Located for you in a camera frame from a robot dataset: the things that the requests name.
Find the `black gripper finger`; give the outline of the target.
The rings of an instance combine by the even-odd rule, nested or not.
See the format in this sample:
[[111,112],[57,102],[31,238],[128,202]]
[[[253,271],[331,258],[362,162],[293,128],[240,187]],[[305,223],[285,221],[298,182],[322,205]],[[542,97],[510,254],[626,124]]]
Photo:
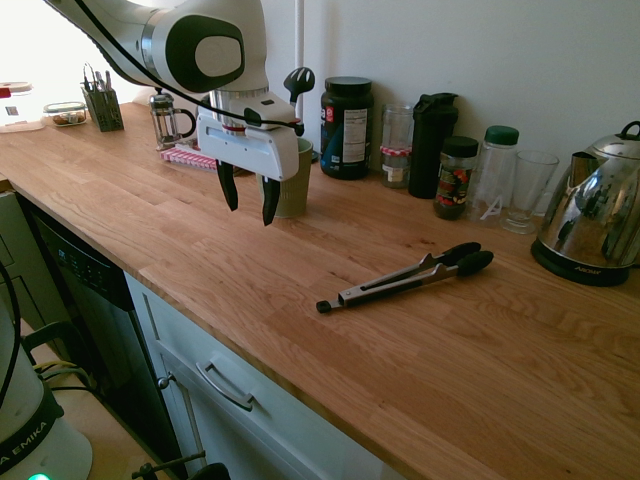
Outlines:
[[268,177],[261,176],[260,186],[262,188],[262,219],[265,226],[270,225],[275,217],[280,198],[280,182]]
[[217,160],[217,175],[226,203],[231,211],[238,208],[238,193],[234,181],[234,167]]

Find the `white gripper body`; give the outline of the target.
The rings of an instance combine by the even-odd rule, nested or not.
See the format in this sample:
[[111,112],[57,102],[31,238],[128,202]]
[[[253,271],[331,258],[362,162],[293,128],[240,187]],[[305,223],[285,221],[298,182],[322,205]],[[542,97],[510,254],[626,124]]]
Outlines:
[[197,137],[204,155],[270,179],[285,181],[299,170],[297,136],[287,127],[247,127],[244,135],[232,135],[203,113],[197,118]]

